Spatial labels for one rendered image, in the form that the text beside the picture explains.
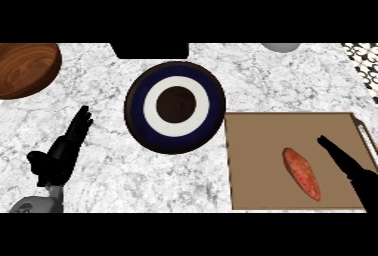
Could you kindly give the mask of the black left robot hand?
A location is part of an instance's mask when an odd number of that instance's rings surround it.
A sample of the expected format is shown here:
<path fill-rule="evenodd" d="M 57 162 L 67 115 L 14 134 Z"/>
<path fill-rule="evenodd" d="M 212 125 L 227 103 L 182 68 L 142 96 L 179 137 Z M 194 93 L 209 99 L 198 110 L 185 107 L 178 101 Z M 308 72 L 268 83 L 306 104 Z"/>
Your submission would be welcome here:
<path fill-rule="evenodd" d="M 69 182 L 92 124 L 92 113 L 89 107 L 83 106 L 70 123 L 69 130 L 55 140 L 49 152 L 32 151 L 27 154 L 32 172 L 39 176 L 39 187 L 64 186 Z"/>

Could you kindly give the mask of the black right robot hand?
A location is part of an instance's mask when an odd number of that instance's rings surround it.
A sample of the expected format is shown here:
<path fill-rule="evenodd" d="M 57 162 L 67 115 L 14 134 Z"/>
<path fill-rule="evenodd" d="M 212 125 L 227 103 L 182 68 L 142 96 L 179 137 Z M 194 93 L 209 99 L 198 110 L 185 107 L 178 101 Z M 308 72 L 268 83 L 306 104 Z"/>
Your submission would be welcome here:
<path fill-rule="evenodd" d="M 318 143 L 328 151 L 340 170 L 348 175 L 367 212 L 378 214 L 378 173 L 361 166 L 358 161 L 325 136 L 318 138 Z"/>

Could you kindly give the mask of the orange sweet potato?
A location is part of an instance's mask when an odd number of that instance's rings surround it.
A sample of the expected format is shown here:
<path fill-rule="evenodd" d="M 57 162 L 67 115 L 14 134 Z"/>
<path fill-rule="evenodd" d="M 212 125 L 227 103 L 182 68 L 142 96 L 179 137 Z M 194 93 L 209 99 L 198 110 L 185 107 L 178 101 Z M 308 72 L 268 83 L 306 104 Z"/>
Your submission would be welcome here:
<path fill-rule="evenodd" d="M 287 171 L 302 190 L 315 201 L 321 201 L 321 188 L 309 161 L 292 148 L 284 149 L 283 157 Z"/>

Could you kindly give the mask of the brown wooden tray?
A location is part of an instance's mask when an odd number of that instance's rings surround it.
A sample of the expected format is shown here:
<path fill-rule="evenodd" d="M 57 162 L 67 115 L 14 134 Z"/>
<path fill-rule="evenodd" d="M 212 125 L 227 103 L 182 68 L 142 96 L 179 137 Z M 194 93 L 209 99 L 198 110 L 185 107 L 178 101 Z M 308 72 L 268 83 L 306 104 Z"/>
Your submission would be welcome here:
<path fill-rule="evenodd" d="M 318 142 L 325 137 L 378 172 L 378 148 L 349 112 L 225 115 L 235 210 L 361 210 L 346 173 Z"/>

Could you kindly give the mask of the blue and white plate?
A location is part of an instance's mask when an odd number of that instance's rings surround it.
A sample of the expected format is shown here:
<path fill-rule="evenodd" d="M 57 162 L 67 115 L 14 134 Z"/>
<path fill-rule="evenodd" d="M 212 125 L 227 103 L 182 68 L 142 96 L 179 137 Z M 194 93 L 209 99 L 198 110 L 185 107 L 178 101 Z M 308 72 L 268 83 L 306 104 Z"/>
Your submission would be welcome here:
<path fill-rule="evenodd" d="M 144 147 L 163 154 L 200 148 L 221 128 L 227 112 L 222 84 L 191 62 L 150 68 L 135 80 L 125 102 L 125 120 Z"/>

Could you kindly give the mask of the brown wooden bowl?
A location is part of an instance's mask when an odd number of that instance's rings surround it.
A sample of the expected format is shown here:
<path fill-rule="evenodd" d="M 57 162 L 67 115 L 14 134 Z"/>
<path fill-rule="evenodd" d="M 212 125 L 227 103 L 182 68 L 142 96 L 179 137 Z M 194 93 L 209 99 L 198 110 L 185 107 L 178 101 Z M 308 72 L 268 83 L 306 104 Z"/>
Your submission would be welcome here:
<path fill-rule="evenodd" d="M 0 43 L 0 99 L 40 92 L 54 82 L 61 65 L 57 43 Z"/>

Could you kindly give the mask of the black and white patterned tile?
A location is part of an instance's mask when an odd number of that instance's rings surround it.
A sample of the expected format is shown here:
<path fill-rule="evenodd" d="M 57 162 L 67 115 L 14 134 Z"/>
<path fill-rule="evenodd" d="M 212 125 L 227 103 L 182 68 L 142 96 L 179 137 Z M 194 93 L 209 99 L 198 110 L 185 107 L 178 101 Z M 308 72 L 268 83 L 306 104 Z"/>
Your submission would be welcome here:
<path fill-rule="evenodd" d="M 378 43 L 343 43 L 367 88 L 378 97 Z"/>

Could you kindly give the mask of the black appliance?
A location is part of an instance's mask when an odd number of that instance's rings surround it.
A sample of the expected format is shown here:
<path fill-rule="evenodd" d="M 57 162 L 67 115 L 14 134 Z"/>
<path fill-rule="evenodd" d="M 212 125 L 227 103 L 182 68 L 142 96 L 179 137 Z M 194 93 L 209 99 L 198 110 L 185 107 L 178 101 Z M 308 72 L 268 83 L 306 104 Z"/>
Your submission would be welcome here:
<path fill-rule="evenodd" d="M 111 43 L 120 59 L 187 59 L 188 43 Z"/>

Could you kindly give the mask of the grey round object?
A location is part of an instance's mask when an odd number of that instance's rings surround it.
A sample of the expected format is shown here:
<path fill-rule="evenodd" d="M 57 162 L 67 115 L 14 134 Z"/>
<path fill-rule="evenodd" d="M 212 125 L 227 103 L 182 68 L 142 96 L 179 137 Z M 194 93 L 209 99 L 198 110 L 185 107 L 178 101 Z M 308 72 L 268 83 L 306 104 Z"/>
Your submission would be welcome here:
<path fill-rule="evenodd" d="M 300 44 L 299 43 L 263 43 L 263 46 L 274 52 L 289 53 L 299 48 Z"/>

